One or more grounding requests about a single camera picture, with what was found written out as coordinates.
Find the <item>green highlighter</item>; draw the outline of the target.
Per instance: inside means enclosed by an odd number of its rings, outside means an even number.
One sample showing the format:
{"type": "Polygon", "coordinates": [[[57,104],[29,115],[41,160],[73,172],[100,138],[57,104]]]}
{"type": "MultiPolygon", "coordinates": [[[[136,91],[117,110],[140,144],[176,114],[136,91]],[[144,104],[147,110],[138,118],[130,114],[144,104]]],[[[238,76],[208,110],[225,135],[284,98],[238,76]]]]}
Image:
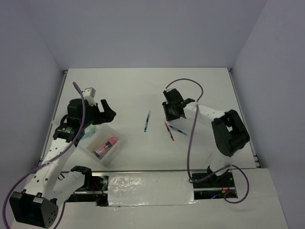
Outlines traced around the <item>green highlighter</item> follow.
{"type": "Polygon", "coordinates": [[[95,132],[96,132],[96,126],[95,125],[90,126],[88,133],[93,135],[95,132]]]}

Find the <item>blue highlighter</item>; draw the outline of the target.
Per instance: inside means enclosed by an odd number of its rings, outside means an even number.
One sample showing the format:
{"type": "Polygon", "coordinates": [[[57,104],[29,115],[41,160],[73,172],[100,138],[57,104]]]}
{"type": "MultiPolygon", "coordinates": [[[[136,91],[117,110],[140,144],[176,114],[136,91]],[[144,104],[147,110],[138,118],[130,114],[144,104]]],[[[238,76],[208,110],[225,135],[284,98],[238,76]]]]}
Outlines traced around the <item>blue highlighter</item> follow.
{"type": "Polygon", "coordinates": [[[82,138],[81,140],[84,140],[86,138],[90,138],[93,134],[92,133],[86,133],[82,138]]]}

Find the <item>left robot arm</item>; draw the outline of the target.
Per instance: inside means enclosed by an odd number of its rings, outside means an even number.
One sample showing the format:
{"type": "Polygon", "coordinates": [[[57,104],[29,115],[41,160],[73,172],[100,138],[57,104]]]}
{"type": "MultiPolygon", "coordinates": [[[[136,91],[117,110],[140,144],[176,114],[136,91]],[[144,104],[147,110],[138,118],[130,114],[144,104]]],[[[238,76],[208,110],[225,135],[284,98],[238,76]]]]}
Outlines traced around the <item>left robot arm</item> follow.
{"type": "Polygon", "coordinates": [[[68,175],[60,177],[62,169],[90,125],[110,123],[116,116],[105,99],[103,111],[93,99],[72,99],[59,126],[55,129],[50,149],[44,161],[31,172],[33,178],[21,192],[11,190],[7,201],[17,222],[48,229],[55,223],[59,208],[70,195],[81,188],[93,186],[92,170],[73,166],[68,175]]]}

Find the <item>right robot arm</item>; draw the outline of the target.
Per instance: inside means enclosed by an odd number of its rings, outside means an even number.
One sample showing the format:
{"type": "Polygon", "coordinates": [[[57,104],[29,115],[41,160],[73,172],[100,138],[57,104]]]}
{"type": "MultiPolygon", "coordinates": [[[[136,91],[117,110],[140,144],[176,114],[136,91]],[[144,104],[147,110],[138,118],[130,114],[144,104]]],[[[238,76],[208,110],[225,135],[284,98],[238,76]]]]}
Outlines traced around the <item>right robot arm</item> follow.
{"type": "Polygon", "coordinates": [[[163,95],[165,102],[162,105],[166,121],[182,118],[193,121],[186,166],[191,182],[195,182],[190,171],[190,154],[196,124],[201,123],[212,129],[218,152],[207,168],[207,181],[213,187],[219,186],[224,180],[223,174],[232,166],[231,157],[250,141],[250,135],[241,117],[233,109],[224,112],[200,105],[197,100],[191,98],[183,99],[177,89],[166,89],[163,95]]]}

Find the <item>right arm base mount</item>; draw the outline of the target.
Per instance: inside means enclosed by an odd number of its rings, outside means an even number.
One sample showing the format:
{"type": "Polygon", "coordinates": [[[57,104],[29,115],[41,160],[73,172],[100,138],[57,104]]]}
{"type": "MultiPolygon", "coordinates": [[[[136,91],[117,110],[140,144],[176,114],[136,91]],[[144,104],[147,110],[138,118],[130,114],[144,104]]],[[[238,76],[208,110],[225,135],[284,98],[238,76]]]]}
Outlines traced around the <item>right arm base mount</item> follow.
{"type": "Polygon", "coordinates": [[[228,193],[227,198],[237,198],[233,175],[229,171],[220,177],[214,175],[201,183],[193,182],[191,179],[189,182],[193,185],[195,200],[219,199],[223,198],[226,193],[228,193]]]}

